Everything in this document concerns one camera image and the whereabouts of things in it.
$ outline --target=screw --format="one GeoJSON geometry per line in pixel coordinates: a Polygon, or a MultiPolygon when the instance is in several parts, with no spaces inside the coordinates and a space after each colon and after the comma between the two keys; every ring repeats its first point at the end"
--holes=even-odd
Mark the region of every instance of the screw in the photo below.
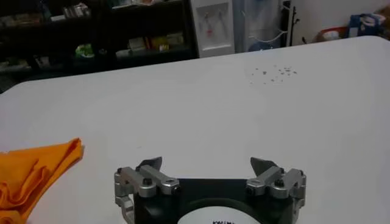
{"type": "Polygon", "coordinates": [[[285,186],[285,182],[282,180],[282,179],[279,179],[279,180],[275,180],[275,186],[277,187],[284,187],[285,186]]]}
{"type": "Polygon", "coordinates": [[[252,188],[250,188],[250,187],[247,187],[245,189],[245,191],[246,191],[247,195],[254,195],[255,194],[255,191],[252,188]]]}
{"type": "Polygon", "coordinates": [[[153,183],[153,181],[150,178],[144,178],[144,180],[142,181],[142,184],[146,185],[146,186],[150,186],[150,185],[152,185],[152,183],[153,183]]]}
{"type": "Polygon", "coordinates": [[[179,193],[181,193],[182,191],[182,188],[180,186],[176,186],[172,189],[172,195],[177,195],[179,193]]]}

